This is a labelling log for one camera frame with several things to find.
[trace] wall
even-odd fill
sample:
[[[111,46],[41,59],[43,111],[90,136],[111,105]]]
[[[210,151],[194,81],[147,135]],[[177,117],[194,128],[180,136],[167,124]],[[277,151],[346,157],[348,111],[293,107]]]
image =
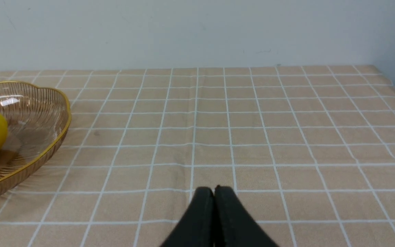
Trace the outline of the wall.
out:
[[[373,63],[395,1],[0,0],[0,70]]]

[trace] bowl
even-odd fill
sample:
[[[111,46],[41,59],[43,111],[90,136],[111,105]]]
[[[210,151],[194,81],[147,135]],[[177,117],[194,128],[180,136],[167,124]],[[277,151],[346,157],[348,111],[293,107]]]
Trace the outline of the bowl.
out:
[[[71,122],[70,103],[57,89],[21,81],[0,82],[0,113],[8,136],[0,150],[0,195],[23,182],[62,144]]]

